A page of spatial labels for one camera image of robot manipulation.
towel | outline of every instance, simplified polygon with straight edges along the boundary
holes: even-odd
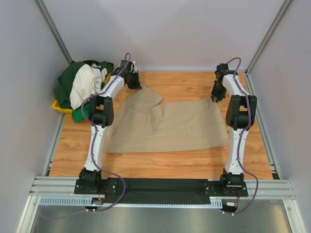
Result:
[[[117,111],[107,153],[201,150],[229,145],[218,105],[211,100],[159,104],[163,97],[143,86]]]

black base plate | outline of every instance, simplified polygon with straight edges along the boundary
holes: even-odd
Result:
[[[74,194],[115,195],[117,192],[118,182],[118,179],[102,179],[101,185],[97,187],[85,185],[78,179],[74,188]]]
[[[247,197],[246,183],[242,187],[225,187],[220,181],[206,181],[204,183],[205,195],[209,197]]]
[[[108,178],[118,182],[116,195],[108,195],[106,202],[114,202],[123,190],[118,178]],[[148,179],[125,178],[126,190],[120,203],[129,204],[210,204],[204,194],[204,181],[198,179]]]

gray wall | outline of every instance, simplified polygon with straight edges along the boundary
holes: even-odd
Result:
[[[67,64],[33,0],[1,1],[0,30],[0,231],[11,233],[48,158],[52,86]]]
[[[144,70],[250,63],[283,0],[44,0],[73,60],[126,52]]]
[[[311,1],[295,0],[251,79],[279,172],[290,179],[311,232]]]

wooden surface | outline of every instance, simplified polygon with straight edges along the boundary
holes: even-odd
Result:
[[[142,85],[164,97],[161,103],[210,98],[215,80],[214,72],[140,72],[139,77]],[[242,74],[240,81],[246,87]],[[114,99],[115,112],[135,92],[124,87]],[[224,119],[229,100],[227,96],[218,102]],[[50,176],[79,176],[89,144],[90,124],[74,123],[71,115],[67,115]],[[127,178],[218,179],[223,172],[228,151],[229,147],[164,153],[104,153],[102,166]],[[272,179],[256,121],[246,141],[244,167],[259,179]],[[245,178],[253,179],[247,174]]]

yellow basket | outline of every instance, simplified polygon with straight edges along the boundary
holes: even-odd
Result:
[[[109,82],[112,73],[107,74],[105,78],[105,85]]]
[[[61,113],[72,113],[72,109],[68,109],[68,108],[61,108],[57,102],[57,100],[54,101],[52,108],[60,111]]]

